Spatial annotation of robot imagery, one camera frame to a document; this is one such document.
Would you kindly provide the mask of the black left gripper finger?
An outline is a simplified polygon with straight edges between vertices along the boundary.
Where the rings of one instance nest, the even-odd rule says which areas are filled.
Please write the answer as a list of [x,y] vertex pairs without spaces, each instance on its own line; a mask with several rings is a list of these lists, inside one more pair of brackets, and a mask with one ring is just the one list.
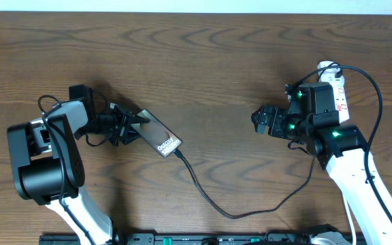
[[148,118],[138,116],[134,114],[131,110],[125,110],[124,116],[125,116],[126,124],[138,124],[138,123],[144,124],[150,122]]
[[127,132],[123,136],[120,137],[120,141],[123,144],[130,144],[131,142],[141,138],[140,134],[137,132]]

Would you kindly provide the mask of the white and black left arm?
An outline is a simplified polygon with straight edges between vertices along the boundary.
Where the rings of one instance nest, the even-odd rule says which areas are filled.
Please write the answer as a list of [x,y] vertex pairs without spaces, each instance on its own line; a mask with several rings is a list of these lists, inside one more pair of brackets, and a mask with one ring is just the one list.
[[126,244],[125,236],[84,188],[76,140],[97,133],[114,144],[128,144],[140,136],[133,126],[146,121],[116,104],[96,114],[93,100],[85,95],[57,100],[50,110],[42,110],[41,118],[7,129],[17,193],[56,212],[81,244]]

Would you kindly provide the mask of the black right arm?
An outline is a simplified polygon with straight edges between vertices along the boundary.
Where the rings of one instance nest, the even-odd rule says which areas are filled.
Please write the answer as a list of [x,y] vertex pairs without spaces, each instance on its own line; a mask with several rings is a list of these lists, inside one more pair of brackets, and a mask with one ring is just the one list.
[[358,127],[340,124],[342,92],[328,82],[302,84],[287,109],[262,105],[251,120],[257,133],[305,144],[346,198],[366,242],[392,244],[392,196]]

